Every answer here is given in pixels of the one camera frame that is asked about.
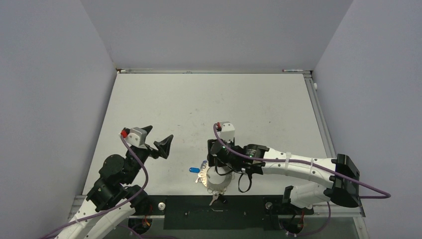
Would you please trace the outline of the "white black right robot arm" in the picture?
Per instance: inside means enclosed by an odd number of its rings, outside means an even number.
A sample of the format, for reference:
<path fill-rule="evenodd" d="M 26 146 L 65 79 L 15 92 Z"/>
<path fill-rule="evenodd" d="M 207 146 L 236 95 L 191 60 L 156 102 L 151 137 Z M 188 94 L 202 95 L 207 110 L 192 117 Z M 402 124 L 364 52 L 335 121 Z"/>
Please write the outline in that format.
<path fill-rule="evenodd" d="M 281 195 L 282 209 L 294 213 L 322 202 L 359 206 L 360 173 L 350 158 L 307 157 L 269 146 L 235 144 L 235 127 L 221 121 L 203 151 L 174 148 L 167 160 L 149 160 L 152 195 Z"/>

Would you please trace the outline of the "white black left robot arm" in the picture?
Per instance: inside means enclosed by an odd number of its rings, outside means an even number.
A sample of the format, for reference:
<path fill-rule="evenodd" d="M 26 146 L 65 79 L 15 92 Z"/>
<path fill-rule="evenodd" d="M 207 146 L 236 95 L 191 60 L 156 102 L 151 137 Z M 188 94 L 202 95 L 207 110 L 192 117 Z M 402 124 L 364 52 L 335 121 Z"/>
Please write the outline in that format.
<path fill-rule="evenodd" d="M 104 161 L 99 179 L 57 239 L 102 239 L 124 219 L 146 212 L 149 175 L 144 163 L 149 157 L 166 159 L 174 136 L 154 142 L 155 148 L 136 147 L 130 138 L 134 136 L 120 136 L 126 156 L 113 154 Z"/>

